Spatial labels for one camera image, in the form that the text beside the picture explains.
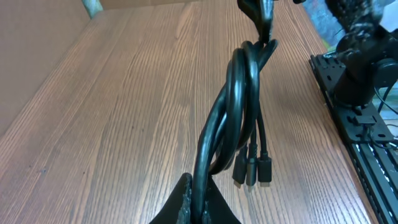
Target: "wooden table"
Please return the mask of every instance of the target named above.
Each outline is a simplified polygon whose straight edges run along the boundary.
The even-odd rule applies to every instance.
[[[373,211],[312,75],[325,51],[301,6],[275,2],[261,73],[273,181],[215,177],[243,223],[369,223]],[[225,82],[255,41],[234,0],[104,11],[0,140],[2,223],[148,223],[183,172]]]

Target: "cable bundle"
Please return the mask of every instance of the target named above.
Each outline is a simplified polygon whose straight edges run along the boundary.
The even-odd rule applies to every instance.
[[[245,41],[241,48],[233,52],[227,67],[226,83],[211,108],[198,141],[192,184],[192,215],[195,221],[200,220],[205,207],[208,175],[215,175],[227,169],[233,162],[237,150],[242,150],[239,154],[246,157],[245,150],[247,152],[246,145],[250,137],[249,161],[254,159],[256,165],[246,165],[255,172],[258,164],[259,181],[271,181],[271,159],[267,154],[266,133],[259,104],[259,72],[276,47],[276,40],[270,41],[266,46],[260,41],[254,45]],[[261,142],[261,157],[258,162],[257,151],[254,153],[257,148],[257,145],[254,145],[256,121]],[[210,164],[214,154],[217,155],[216,161]],[[237,170],[243,169],[243,165],[238,165]],[[250,173],[249,182],[252,182],[252,174],[253,171]]]

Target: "coiled black cable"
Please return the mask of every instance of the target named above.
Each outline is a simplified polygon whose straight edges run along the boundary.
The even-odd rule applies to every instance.
[[[208,174],[215,175],[228,168],[234,152],[246,145],[253,130],[256,131],[256,120],[261,147],[266,144],[259,105],[259,72],[276,47],[276,40],[266,46],[260,41],[254,45],[245,41],[233,52],[227,67],[226,83],[211,108],[198,141],[191,204],[195,223],[200,221],[205,207]],[[216,161],[210,164],[215,153],[218,155]]]

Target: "bundled cable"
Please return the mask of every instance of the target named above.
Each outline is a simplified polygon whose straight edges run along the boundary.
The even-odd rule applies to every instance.
[[[208,175],[218,174],[229,167],[234,153],[246,146],[252,132],[256,131],[256,120],[261,152],[267,154],[259,104],[259,72],[276,47],[276,40],[271,40],[266,46],[260,41],[254,45],[245,41],[233,52],[227,67],[226,83],[211,108],[198,141],[191,207],[196,221],[199,221],[205,206]],[[210,164],[214,154],[217,155],[216,160]]]

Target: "cable connector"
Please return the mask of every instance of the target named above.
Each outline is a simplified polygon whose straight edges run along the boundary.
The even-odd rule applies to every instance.
[[[256,183],[257,179],[256,176],[257,176],[257,144],[250,142],[248,172],[246,175],[246,185],[249,186],[249,191],[251,191],[252,186]]]
[[[232,178],[234,179],[234,185],[239,189],[241,185],[244,183],[246,178],[248,158],[246,154],[248,153],[248,146],[243,146],[243,148],[239,151],[239,154],[235,158],[234,171],[232,173]]]
[[[269,187],[272,181],[272,159],[267,154],[261,154],[257,160],[257,178],[261,187]]]

